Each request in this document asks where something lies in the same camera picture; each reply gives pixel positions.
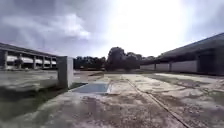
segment roof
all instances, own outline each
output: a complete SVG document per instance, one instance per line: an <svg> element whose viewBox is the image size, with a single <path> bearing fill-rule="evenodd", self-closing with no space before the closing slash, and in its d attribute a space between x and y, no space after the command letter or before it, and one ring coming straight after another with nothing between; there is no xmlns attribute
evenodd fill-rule
<svg viewBox="0 0 224 128"><path fill-rule="evenodd" d="M18 46L13 46L9 44L0 43L0 49L1 50L7 50L7 51L14 51L14 52L20 52L20 53L26 53L26 54L32 54L37 56L49 56L49 57L58 57L57 55L44 53L32 49L26 49Z"/></svg>
<svg viewBox="0 0 224 128"><path fill-rule="evenodd" d="M198 51L212 49L216 47L224 46L224 33L200 40L198 42L176 48L174 50L163 53L157 59L168 58L168 57L176 57L181 56L188 53L195 53Z"/></svg>

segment column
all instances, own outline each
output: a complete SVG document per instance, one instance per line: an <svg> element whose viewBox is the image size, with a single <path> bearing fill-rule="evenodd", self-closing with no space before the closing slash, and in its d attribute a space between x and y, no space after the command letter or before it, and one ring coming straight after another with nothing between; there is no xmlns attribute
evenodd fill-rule
<svg viewBox="0 0 224 128"><path fill-rule="evenodd" d="M69 88L73 83L73 58L60 57L58 63L58 87Z"/></svg>
<svg viewBox="0 0 224 128"><path fill-rule="evenodd" d="M33 56L33 69L36 69L36 56Z"/></svg>
<svg viewBox="0 0 224 128"><path fill-rule="evenodd" d="M50 58L50 68L52 68L52 58Z"/></svg>
<svg viewBox="0 0 224 128"><path fill-rule="evenodd" d="M45 67L44 61L45 61L45 57L43 56L43 59L42 59L42 69L44 69L44 67Z"/></svg>
<svg viewBox="0 0 224 128"><path fill-rule="evenodd" d="M21 62L21 63L18 63L18 69L21 69L22 68L22 63L23 63L21 53L19 53L19 55L18 55L18 60L19 60L19 62Z"/></svg>
<svg viewBox="0 0 224 128"><path fill-rule="evenodd" d="M8 64L7 64L7 57L8 57L8 51L3 51L3 68L7 69Z"/></svg>

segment puddle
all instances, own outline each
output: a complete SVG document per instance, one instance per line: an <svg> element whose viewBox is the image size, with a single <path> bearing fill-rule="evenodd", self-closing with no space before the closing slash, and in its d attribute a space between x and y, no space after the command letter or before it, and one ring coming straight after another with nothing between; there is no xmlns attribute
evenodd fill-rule
<svg viewBox="0 0 224 128"><path fill-rule="evenodd" d="M109 89L109 84L103 84L103 83L91 83L86 84L84 86L78 87L72 92L79 92L79 93L102 93L107 92Z"/></svg>

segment treeline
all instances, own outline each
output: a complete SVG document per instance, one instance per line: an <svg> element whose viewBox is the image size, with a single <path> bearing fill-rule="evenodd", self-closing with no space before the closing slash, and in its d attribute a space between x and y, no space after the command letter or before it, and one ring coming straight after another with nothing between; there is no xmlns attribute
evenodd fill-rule
<svg viewBox="0 0 224 128"><path fill-rule="evenodd" d="M74 69L83 70L116 70L116 69L139 69L140 65L145 61L154 59L154 57L142 57L141 54L133 52L125 53L124 49L120 47L113 47L110 49L108 58L105 57L81 57L74 59Z"/></svg>

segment building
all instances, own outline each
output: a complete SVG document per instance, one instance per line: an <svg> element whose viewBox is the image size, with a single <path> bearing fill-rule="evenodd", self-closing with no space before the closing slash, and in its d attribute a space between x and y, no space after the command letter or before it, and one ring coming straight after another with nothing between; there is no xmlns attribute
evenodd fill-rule
<svg viewBox="0 0 224 128"><path fill-rule="evenodd" d="M224 75L224 33L162 53L141 69Z"/></svg>
<svg viewBox="0 0 224 128"><path fill-rule="evenodd" d="M54 68L57 58L56 55L0 43L0 69L15 68L17 59L23 61L23 64L19 66L21 69Z"/></svg>

